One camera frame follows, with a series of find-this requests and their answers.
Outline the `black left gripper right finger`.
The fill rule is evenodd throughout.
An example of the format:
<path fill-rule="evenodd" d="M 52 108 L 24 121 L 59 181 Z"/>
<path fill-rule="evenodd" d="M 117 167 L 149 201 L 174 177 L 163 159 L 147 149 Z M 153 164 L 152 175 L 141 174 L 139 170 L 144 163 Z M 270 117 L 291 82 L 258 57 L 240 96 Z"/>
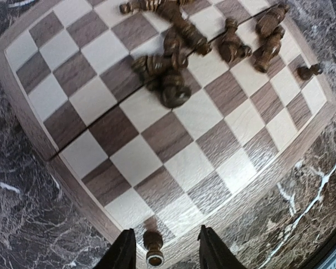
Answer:
<path fill-rule="evenodd" d="M 198 240 L 200 268 L 246 269 L 211 227 L 202 225 Z"/>

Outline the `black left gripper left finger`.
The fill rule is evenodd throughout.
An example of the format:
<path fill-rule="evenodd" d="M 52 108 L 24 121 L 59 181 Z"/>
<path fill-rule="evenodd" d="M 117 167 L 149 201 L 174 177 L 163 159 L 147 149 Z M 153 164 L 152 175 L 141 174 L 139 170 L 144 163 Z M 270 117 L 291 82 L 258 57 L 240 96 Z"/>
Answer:
<path fill-rule="evenodd" d="M 136 251 L 134 230 L 123 230 L 94 269 L 135 269 Z"/>

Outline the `dark wooden pawn piece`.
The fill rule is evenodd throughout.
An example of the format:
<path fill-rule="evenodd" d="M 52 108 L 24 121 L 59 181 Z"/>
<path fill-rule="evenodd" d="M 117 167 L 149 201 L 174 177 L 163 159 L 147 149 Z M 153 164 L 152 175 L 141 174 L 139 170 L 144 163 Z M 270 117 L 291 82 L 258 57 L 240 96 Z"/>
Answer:
<path fill-rule="evenodd" d="M 162 266 L 164 255 L 161 251 L 163 246 L 162 235 L 157 231 L 147 230 L 143 234 L 143 245 L 147 249 L 146 263 L 152 267 Z"/>

